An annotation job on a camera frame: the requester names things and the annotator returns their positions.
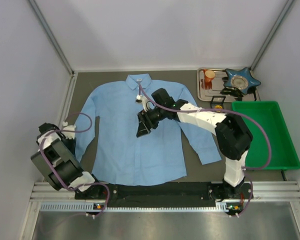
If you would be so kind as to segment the light blue shirt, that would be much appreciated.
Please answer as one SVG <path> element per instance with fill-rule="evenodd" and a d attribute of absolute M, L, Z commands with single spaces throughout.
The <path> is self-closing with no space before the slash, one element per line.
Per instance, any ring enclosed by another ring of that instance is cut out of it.
<path fill-rule="evenodd" d="M 95 88 L 87 97 L 76 126 L 75 157 L 80 161 L 92 140 L 97 150 L 92 173 L 100 181 L 126 186 L 153 186 L 187 174 L 182 135 L 203 165 L 221 160 L 212 134 L 202 128 L 163 119 L 147 132 L 139 124 L 140 89 L 148 96 L 165 89 L 175 101 L 195 104 L 188 88 L 177 82 L 153 80 L 149 74 L 129 75 Z"/>

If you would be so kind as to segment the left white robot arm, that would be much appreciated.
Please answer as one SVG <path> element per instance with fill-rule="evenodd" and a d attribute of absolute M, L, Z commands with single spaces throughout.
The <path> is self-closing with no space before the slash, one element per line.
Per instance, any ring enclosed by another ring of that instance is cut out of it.
<path fill-rule="evenodd" d="M 75 126 L 63 124 L 64 129 L 52 123 L 38 127 L 36 143 L 38 152 L 30 159 L 50 186 L 59 191 L 75 193 L 78 200 L 106 199 L 109 194 L 103 185 L 95 185 L 97 178 L 83 170 L 75 157 Z"/>

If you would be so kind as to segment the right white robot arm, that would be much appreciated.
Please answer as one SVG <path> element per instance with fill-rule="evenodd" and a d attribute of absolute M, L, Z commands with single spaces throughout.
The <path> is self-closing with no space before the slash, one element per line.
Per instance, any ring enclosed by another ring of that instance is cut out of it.
<path fill-rule="evenodd" d="M 239 194 L 245 180 L 246 157 L 253 140 L 241 116 L 204 111 L 184 99 L 174 100 L 164 88 L 156 90 L 151 98 L 138 94 L 135 101 L 143 107 L 137 114 L 137 137 L 151 133 L 164 119 L 191 124 L 215 135 L 219 150 L 225 157 L 225 173 L 221 187 L 210 188 L 210 196 L 214 200 L 224 200 Z"/>

